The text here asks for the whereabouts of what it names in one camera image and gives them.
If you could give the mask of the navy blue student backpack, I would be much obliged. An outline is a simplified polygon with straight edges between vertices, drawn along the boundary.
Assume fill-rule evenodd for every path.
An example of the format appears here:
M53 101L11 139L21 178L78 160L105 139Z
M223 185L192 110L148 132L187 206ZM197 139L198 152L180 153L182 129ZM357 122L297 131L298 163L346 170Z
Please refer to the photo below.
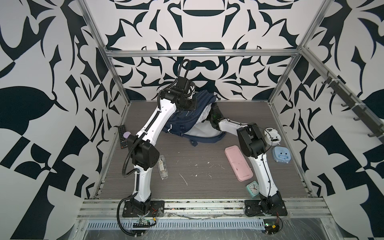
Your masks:
M194 94L197 107L193 111L176 111L166 122L163 132L189 140L192 146L199 143L214 144L222 140L225 132L216 130L207 120L216 102L216 96L206 90Z

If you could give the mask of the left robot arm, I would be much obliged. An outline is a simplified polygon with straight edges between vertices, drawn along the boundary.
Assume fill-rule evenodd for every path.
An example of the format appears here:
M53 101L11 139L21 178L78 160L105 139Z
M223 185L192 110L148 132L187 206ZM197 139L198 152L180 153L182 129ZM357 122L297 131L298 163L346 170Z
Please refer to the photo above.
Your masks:
M129 153L123 163L122 176L135 174L135 188L130 203L143 214L149 211L151 202L151 177L160 153L156 149L158 137L167 121L177 111L194 111L197 100L194 93L162 90L158 94L157 107L136 135L127 139Z

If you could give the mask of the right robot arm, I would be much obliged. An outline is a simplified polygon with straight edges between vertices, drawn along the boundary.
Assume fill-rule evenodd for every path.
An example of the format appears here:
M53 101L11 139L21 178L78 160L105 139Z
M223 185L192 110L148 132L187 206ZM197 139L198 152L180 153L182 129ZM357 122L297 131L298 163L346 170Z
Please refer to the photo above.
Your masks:
M259 183L260 205L265 211L270 210L274 206L272 198L278 189L271 176L267 161L267 143L259 126L256 123L244 124L225 118L217 103L212 104L207 120L214 129L238 137L240 149L249 158Z

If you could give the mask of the pink pencil case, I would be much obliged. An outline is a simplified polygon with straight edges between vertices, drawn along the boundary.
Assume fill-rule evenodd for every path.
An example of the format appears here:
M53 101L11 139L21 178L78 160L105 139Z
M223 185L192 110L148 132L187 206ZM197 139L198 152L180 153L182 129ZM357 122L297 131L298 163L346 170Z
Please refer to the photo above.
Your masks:
M253 177L253 172L238 146L225 148L225 155L239 182L244 182Z

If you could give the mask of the clear plastic pen box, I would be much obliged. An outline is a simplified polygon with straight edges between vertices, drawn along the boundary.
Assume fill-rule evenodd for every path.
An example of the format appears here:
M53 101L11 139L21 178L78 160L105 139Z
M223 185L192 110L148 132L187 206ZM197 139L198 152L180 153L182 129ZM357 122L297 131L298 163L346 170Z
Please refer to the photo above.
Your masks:
M159 170L159 174L160 174L160 177L161 177L162 180L165 180L165 179L168 178L169 173L168 173L168 168L167 168L167 165L166 165L166 158L163 155L159 156L159 159L158 159L158 170Z

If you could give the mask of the small purple bottle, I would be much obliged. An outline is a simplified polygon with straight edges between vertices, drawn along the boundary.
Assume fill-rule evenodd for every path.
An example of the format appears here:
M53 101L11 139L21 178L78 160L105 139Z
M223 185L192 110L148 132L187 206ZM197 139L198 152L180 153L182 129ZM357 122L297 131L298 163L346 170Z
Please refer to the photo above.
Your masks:
M131 135L131 132L125 132L124 134L123 134L123 138L125 139L125 140L127 140L128 139L128 137Z

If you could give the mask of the black remote control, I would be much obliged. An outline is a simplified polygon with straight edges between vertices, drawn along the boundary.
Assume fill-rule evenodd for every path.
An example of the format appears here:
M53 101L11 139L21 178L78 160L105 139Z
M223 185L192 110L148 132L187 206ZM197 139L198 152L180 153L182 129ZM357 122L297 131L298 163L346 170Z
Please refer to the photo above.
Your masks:
M128 132L126 130L126 126L125 125L120 125L118 126L118 134L119 134L119 140L120 140L120 146L121 146L121 149L124 149L124 148L127 148L128 147L128 142L127 140L125 140L123 138L123 134L125 132Z

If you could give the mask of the light blue small case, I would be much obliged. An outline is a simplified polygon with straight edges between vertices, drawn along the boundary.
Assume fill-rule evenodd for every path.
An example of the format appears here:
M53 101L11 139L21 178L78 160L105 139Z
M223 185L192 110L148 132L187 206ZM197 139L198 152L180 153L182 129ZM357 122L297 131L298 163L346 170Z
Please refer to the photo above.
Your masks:
M277 163L288 164L292 159L290 150L286 147L280 146L275 146L273 148L272 156Z

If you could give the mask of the green square alarm clock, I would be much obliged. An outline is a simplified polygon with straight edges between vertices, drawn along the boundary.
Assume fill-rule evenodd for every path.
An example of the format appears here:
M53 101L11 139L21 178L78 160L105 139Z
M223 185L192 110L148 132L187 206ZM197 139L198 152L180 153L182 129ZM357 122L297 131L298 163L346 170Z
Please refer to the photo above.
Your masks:
M260 187L257 181L249 183L246 189L252 198L255 198L260 193Z

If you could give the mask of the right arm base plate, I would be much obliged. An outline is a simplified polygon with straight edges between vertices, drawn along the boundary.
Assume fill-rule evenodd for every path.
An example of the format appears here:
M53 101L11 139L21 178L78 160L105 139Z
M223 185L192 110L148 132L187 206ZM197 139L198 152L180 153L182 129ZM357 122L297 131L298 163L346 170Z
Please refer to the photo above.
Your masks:
M256 216L287 216L288 211L283 200L245 200L245 215Z

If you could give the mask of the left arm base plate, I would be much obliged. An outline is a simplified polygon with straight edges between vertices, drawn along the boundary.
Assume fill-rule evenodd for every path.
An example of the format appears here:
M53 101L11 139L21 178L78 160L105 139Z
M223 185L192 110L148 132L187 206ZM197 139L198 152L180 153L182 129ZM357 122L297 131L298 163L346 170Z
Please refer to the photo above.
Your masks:
M165 208L165 201L137 202L136 200L124 203L123 218L151 217L153 214L162 214Z

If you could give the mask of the wall hook rail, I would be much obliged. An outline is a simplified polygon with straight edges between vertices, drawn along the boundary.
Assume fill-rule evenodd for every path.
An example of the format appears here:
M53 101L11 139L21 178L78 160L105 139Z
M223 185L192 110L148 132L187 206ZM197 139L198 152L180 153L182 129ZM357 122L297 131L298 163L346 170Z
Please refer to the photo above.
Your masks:
M361 121L371 131L368 134L370 138L377 138L384 144L384 123L379 117L363 103L353 92L350 90L342 80L335 78L330 71L326 73L327 79L322 82L322 85L327 85L332 89L331 95L338 96L343 103L341 106L354 112L354 121Z

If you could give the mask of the aluminium frame rail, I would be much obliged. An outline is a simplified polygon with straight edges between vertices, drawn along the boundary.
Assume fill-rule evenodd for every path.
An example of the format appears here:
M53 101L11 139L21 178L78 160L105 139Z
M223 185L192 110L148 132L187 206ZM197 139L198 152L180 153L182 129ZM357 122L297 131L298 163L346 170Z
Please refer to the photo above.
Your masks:
M331 218L332 214L322 198L284 198L290 218ZM78 219L111 219L116 217L119 200L85 200ZM224 216L244 217L245 199L166 199L166 216L190 218Z

